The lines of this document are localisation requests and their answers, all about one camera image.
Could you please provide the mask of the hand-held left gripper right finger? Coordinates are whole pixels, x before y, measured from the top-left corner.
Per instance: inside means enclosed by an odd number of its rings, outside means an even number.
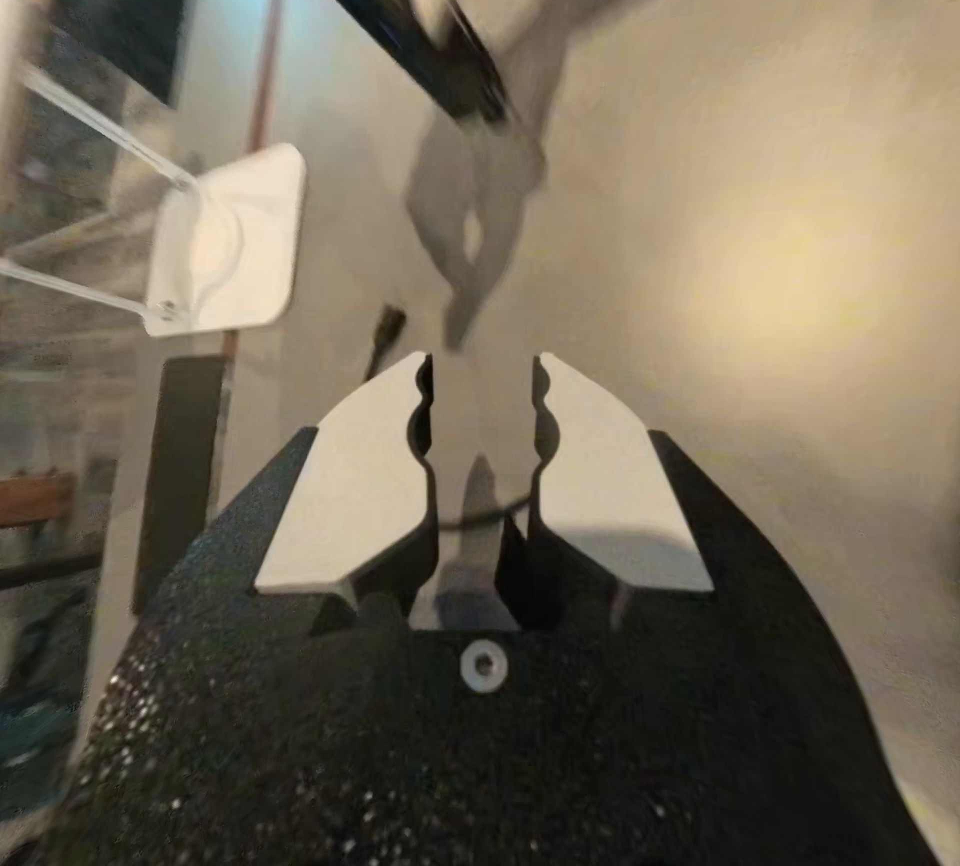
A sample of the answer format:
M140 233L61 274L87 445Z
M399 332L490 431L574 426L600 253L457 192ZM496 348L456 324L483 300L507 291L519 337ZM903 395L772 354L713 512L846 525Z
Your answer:
M534 358L526 548L557 619L582 602L616 622L635 595L709 597L714 579L650 430L552 352Z

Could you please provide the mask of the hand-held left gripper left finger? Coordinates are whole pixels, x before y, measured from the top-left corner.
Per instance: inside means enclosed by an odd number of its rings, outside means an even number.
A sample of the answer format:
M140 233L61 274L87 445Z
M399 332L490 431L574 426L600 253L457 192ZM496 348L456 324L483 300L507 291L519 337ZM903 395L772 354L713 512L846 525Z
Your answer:
M414 351L318 423L253 581L258 596L318 596L311 634L350 629L376 596L408 618L436 571L433 400L433 358Z

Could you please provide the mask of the grey usb hub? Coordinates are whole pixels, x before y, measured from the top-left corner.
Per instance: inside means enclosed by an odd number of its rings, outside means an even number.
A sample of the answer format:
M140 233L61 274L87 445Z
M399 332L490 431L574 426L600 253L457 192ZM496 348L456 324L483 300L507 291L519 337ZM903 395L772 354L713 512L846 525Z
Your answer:
M429 37L413 0L333 0L450 118L503 121L507 93L494 59L454 6L444 38Z

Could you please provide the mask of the thin cable green plug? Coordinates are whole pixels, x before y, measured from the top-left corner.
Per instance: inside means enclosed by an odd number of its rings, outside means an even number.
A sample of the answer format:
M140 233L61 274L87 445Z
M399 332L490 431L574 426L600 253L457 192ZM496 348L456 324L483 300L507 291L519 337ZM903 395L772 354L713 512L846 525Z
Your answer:
M407 323L406 313L393 305L382 307L371 336L371 348L362 377L362 383L376 378L390 351L396 346ZM520 497L506 505L496 505L483 512L463 513L456 519L441 519L438 530L442 533L466 533L492 528L506 520L515 520L530 505L530 497Z

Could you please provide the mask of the black rectangular pad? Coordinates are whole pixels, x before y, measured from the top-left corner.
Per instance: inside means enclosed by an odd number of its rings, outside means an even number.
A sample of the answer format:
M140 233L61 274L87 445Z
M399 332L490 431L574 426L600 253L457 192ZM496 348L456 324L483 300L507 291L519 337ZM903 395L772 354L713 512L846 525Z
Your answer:
M207 524L226 358L169 359L150 445L131 612L142 615Z

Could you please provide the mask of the white wooden document stand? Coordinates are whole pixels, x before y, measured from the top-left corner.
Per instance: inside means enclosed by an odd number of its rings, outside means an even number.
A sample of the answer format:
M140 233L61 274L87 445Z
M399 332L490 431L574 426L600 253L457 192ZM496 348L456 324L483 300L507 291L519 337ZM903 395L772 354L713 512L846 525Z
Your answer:
M9 207L13 161L27 134L39 130L41 144L53 144L48 114L111 143L115 153L149 168L151 176L145 185L130 183L123 204L106 205L76 226L124 225L155 210L145 296L119 296L39 272L8 255L2 255L2 280L132 314L153 337L229 332L277 320L289 302L297 256L306 182L299 150L282 143L192 173L34 59L44 1L2 0L2 213ZM39 106L46 110L40 125Z

